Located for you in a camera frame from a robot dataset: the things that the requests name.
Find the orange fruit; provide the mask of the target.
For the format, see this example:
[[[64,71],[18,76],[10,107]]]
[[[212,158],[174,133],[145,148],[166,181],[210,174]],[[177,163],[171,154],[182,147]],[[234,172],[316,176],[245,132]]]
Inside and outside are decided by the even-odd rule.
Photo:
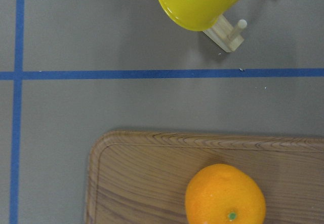
[[[188,223],[263,223],[264,195],[247,174],[226,164],[200,170],[185,193]]]

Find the wooden cutting board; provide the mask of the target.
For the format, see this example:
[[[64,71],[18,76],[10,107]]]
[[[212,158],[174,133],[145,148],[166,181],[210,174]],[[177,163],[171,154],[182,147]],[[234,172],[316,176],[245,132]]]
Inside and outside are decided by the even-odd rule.
[[[85,223],[323,223],[323,139],[108,132]]]

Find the wooden dish rack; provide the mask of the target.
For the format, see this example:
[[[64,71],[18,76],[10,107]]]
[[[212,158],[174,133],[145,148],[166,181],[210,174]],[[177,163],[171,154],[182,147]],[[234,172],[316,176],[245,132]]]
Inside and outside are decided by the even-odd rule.
[[[225,52],[235,51],[244,39],[240,33],[246,28],[247,22],[240,19],[235,26],[231,25],[223,13],[239,0],[197,0],[203,18],[203,31]]]

